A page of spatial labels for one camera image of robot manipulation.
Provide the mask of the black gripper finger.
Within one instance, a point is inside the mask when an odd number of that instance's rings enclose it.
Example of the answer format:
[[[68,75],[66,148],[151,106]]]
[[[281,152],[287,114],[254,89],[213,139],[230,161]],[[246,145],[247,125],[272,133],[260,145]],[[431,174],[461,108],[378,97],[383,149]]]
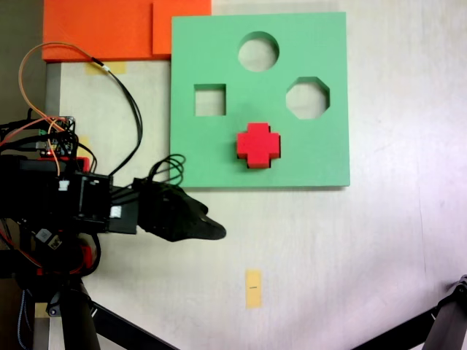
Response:
[[[145,182],[140,188],[140,219],[196,219],[208,207],[190,197],[180,186]]]
[[[205,205],[190,207],[162,206],[139,210],[138,226],[169,242],[187,239],[216,241],[226,237],[226,229],[207,216]]]

